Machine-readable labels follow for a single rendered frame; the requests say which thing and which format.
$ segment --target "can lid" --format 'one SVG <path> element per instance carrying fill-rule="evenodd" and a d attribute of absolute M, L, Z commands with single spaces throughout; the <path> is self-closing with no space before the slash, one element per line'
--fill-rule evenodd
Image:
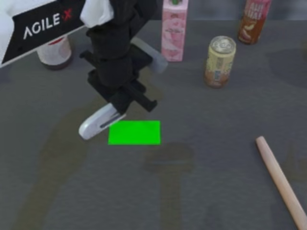
<path fill-rule="evenodd" d="M 212 39 L 210 46 L 218 53 L 229 54 L 236 49 L 236 42 L 227 36 L 217 36 Z"/>

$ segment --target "green pad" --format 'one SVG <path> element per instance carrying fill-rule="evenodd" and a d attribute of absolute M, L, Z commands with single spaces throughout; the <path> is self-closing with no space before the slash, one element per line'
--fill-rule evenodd
<path fill-rule="evenodd" d="M 160 121 L 118 121 L 110 127 L 109 145 L 160 145 Z"/>

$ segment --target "table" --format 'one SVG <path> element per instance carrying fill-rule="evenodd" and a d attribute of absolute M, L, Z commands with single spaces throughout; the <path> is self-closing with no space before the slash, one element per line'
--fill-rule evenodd
<path fill-rule="evenodd" d="M 266 137 L 307 210 L 305 24 L 270 21 L 257 45 L 238 42 L 229 84 L 214 90 L 202 80 L 208 44 L 235 38 L 238 22 L 190 21 L 185 60 L 161 75 L 142 72 L 158 107 L 148 114 L 133 104 L 127 117 L 160 120 L 160 149 L 108 146 L 107 132 L 78 136 L 105 104 L 86 83 L 92 67 L 78 58 L 90 47 L 84 30 L 71 35 L 75 59 L 62 71 L 44 69 L 35 53 L 0 69 L 0 228 L 295 229 L 254 140 Z M 139 37 L 159 49 L 160 26 L 148 23 Z M 164 176 L 174 171 L 146 164 L 153 152 L 170 159 L 177 151 L 181 160 L 193 156 L 180 183 Z M 170 189 L 178 194 L 161 195 Z"/>

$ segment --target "pink milk carton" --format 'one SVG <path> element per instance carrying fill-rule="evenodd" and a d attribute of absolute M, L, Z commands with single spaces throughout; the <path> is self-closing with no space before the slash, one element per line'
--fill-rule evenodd
<path fill-rule="evenodd" d="M 182 61 L 189 0 L 164 0 L 162 51 L 168 61 Z"/>

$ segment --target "wooden stick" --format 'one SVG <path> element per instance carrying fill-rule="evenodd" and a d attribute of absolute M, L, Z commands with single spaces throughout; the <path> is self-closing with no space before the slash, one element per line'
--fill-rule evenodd
<path fill-rule="evenodd" d="M 280 168 L 264 137 L 256 139 L 257 146 L 269 173 L 275 182 L 290 214 L 299 230 L 307 230 L 307 216 L 296 198 L 290 184 Z"/>

